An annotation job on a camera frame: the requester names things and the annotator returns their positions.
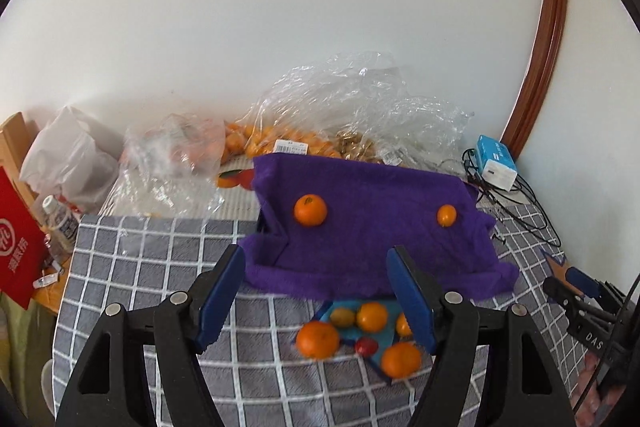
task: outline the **clear plastic bag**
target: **clear plastic bag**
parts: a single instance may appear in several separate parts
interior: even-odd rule
[[[222,120],[172,114],[144,133],[128,130],[103,213],[211,217],[223,202],[216,177],[224,148]]]
[[[367,52],[290,70],[242,124],[249,157],[285,139],[308,144],[312,155],[460,175],[470,116],[449,102],[409,96],[391,55]]]

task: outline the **yellow fruit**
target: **yellow fruit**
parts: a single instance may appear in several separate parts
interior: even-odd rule
[[[348,308],[336,308],[329,315],[329,320],[336,328],[351,328],[356,321],[356,314]]]

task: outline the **red fruit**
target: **red fruit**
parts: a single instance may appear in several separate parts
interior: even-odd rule
[[[236,176],[244,190],[253,190],[251,184],[254,182],[254,174],[255,171],[253,169],[245,169],[244,171],[240,171]]]
[[[356,342],[355,350],[361,357],[372,357],[378,350],[378,343],[370,337],[360,337]]]

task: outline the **green cloth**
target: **green cloth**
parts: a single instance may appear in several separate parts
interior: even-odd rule
[[[40,374],[44,364],[52,357],[56,318],[33,300],[29,309],[24,310],[6,295],[0,296],[0,309],[6,315],[10,344],[7,361],[10,382],[7,388],[12,390],[18,406],[33,427],[53,427],[54,418],[42,396]],[[2,381],[6,381],[2,367],[0,359],[0,376]]]
[[[11,390],[11,373],[9,363],[11,361],[11,344],[9,342],[9,329],[6,323],[6,314],[0,308],[0,380],[4,386]]]

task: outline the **bottle cap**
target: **bottle cap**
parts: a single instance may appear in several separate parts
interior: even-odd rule
[[[53,196],[47,196],[42,202],[42,209],[46,214],[53,214],[58,207],[58,200]]]

